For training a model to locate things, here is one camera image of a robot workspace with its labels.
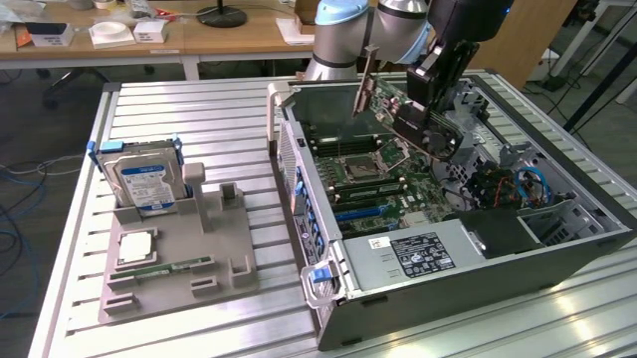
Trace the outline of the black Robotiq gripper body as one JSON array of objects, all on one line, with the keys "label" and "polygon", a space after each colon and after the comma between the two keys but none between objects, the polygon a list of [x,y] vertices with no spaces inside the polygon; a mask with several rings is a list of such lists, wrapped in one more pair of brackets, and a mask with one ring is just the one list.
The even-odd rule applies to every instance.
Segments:
[{"label": "black Robotiq gripper body", "polygon": [[498,33],[513,0],[433,0],[427,21],[443,43],[483,42]]}]

